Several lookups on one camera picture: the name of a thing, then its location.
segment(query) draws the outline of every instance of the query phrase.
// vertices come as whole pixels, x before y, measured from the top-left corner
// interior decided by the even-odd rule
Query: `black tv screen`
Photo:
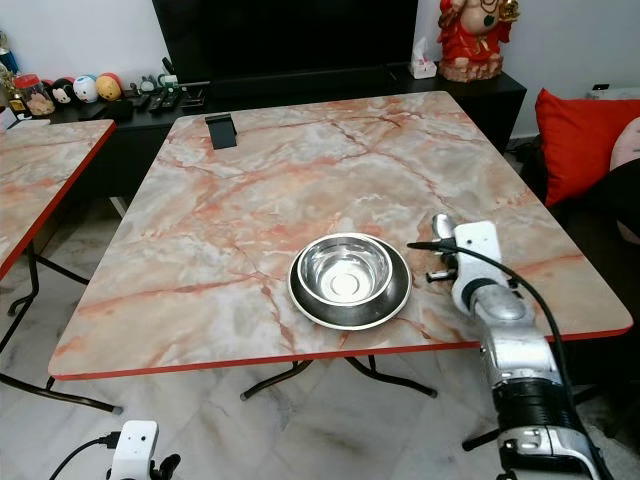
[[[181,83],[408,62],[418,0],[153,0]]]

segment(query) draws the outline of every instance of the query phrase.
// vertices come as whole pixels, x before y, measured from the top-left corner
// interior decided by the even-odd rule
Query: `metal bowl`
[[[393,266],[389,286],[372,301],[352,307],[334,306],[318,301],[302,287],[297,274],[299,253],[289,270],[289,295],[304,316],[324,327],[336,330],[365,330],[396,316],[411,293],[411,271],[400,253],[382,240],[371,238],[384,248]]]
[[[358,233],[327,235],[300,255],[298,278],[319,302],[353,307],[370,302],[389,286],[391,258],[372,238]]]

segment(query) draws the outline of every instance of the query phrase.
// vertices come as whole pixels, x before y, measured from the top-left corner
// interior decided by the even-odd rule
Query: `white wall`
[[[640,0],[519,0],[520,19],[505,44],[504,71],[527,87],[514,136],[537,133],[534,104],[545,87],[583,97],[596,83],[640,86]],[[436,43],[439,0],[420,0],[416,38]]]
[[[0,30],[24,73],[51,80],[114,72],[126,86],[168,55],[151,0],[0,0]]]
[[[0,2],[0,30],[25,72],[55,80],[113,71],[125,84],[161,72],[167,49],[151,0]],[[427,36],[437,60],[440,1],[419,2],[416,38]],[[528,88],[514,135],[537,132],[542,87],[581,97],[595,83],[640,86],[640,0],[520,0],[520,10],[504,46],[505,71]]]

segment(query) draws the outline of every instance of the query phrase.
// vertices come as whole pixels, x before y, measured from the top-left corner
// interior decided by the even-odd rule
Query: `red table edge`
[[[618,330],[605,330],[595,333],[570,333],[562,335],[563,340],[589,340],[596,338],[607,338],[623,335],[633,326],[633,321],[628,327]],[[553,337],[547,337],[547,340],[553,341]],[[51,373],[51,363],[49,363],[49,374],[56,380],[91,380],[100,378],[116,378],[116,377],[133,377],[137,375],[150,375],[156,373],[169,372],[186,372],[190,370],[210,370],[213,368],[239,367],[249,365],[263,365],[268,363],[283,363],[303,360],[320,360],[323,358],[344,358],[344,357],[366,357],[367,355],[390,355],[394,353],[416,353],[437,350],[460,350],[464,348],[477,348],[480,342],[458,342],[458,343],[438,343],[435,345],[415,345],[411,347],[391,347],[391,348],[374,348],[367,350],[344,350],[339,352],[326,353],[307,353],[281,355],[278,357],[266,358],[250,358],[243,360],[225,360],[220,362],[192,363],[189,365],[170,365],[167,367],[148,367],[132,370],[118,370],[116,372],[97,372],[97,373],[76,373],[69,375],[59,375]]]
[[[69,191],[69,189],[71,188],[71,185],[75,183],[75,181],[80,176],[80,174],[84,171],[85,168],[87,168],[87,165],[89,165],[89,162],[93,159],[96,153],[98,153],[98,150],[102,148],[102,145],[104,145],[104,143],[115,131],[115,129],[116,129],[116,124],[112,120],[109,128],[104,132],[102,137],[100,137],[100,139],[96,142],[96,144],[91,148],[91,150],[89,151],[85,159],[80,163],[80,165],[78,165],[78,168],[76,168],[76,170],[69,176],[69,178],[67,178],[67,181],[60,188],[60,190],[58,190],[58,193],[56,193],[55,196],[51,199],[51,201],[49,202],[49,205],[45,207],[45,209],[42,211],[40,216],[36,219],[35,222],[33,222],[33,225],[31,225],[29,230],[27,230],[27,233],[25,233],[24,237],[22,237],[22,240],[20,240],[18,244],[15,246],[15,248],[11,251],[11,253],[9,253],[4,263],[0,265],[0,280],[2,280],[2,278],[11,269],[16,259],[24,251],[28,243],[31,240],[33,240],[33,237],[36,236],[36,233],[38,233],[38,230],[40,230],[42,225],[44,225],[44,222],[47,221],[51,213],[55,210],[55,208],[58,206],[60,201],[64,198],[65,194]]]

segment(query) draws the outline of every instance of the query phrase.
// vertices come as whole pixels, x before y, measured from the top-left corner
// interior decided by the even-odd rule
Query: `jar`
[[[56,109],[37,75],[33,73],[20,75],[16,77],[14,83],[32,115],[36,117],[49,115]]]

